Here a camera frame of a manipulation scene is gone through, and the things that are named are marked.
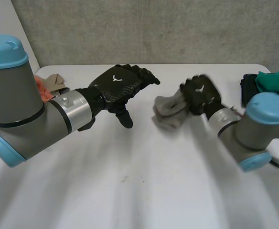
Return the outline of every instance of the robotic hand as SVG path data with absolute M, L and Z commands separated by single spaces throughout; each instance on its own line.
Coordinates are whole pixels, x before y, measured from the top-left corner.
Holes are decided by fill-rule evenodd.
M 0 158 L 17 166 L 73 131 L 89 129 L 101 110 L 131 128 L 126 103 L 154 83 L 160 81 L 147 69 L 116 65 L 88 88 L 43 103 L 20 40 L 0 35 Z
M 114 113 L 125 128 L 132 128 L 133 122 L 126 110 L 126 103 L 140 90 L 150 84 L 160 84 L 160 81 L 147 69 L 137 65 L 116 65 L 97 77 L 88 88 L 76 89 L 86 100 L 91 101 L 93 119 L 79 131 L 88 129 L 95 122 L 95 116 L 100 110 Z M 92 95 L 102 98 L 102 101 L 92 101 Z
M 266 150 L 279 138 L 279 95 L 260 93 L 249 102 L 246 113 L 238 115 L 221 103 L 221 96 L 206 75 L 195 76 L 180 85 L 194 115 L 205 114 L 212 129 L 244 171 L 267 163 L 279 167 L 279 159 Z

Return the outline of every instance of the blue base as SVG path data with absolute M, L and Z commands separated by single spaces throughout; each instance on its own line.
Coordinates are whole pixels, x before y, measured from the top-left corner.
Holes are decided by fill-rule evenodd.
M 252 156 L 239 163 L 239 166 L 244 172 L 249 172 L 263 167 L 272 160 L 272 156 L 269 152 L 264 152 L 259 155 Z
M 0 158 L 9 166 L 15 167 L 26 159 L 13 149 L 1 136 L 0 136 Z

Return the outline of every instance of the light blue cap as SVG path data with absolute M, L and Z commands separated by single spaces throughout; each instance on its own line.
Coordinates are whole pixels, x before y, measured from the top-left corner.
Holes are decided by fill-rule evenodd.
M 21 41 L 10 35 L 0 35 L 0 69 L 20 66 L 28 61 Z
M 262 168 L 272 160 L 272 156 L 269 152 L 264 152 L 255 156 L 252 156 L 242 162 L 239 162 L 239 166 L 244 172 L 249 172 L 258 168 Z
M 13 149 L 1 136 L 0 136 L 0 158 L 9 166 L 15 167 L 26 159 Z
M 265 125 L 279 125 L 279 94 L 262 92 L 255 95 L 247 105 L 247 115 Z

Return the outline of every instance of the orange cloth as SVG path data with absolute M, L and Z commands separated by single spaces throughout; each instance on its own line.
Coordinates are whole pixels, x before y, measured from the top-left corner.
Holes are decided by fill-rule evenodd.
M 44 87 L 42 80 L 40 80 L 38 77 L 34 76 L 36 84 L 38 85 L 41 98 L 43 102 L 47 102 L 48 100 L 52 99 L 52 94 Z

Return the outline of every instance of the white table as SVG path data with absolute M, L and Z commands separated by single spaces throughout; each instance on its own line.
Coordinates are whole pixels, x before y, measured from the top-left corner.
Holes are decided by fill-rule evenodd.
M 176 133 L 151 121 L 153 100 L 171 96 L 187 77 L 210 75 L 223 101 L 240 109 L 239 81 L 269 72 L 256 64 L 140 65 L 161 81 L 131 99 L 134 121 L 113 114 L 75 132 L 28 162 L 0 160 L 0 229 L 279 229 L 279 170 L 243 173 L 204 117 Z M 72 89 L 87 87 L 111 65 L 47 66 Z M 279 154 L 279 140 L 270 150 Z

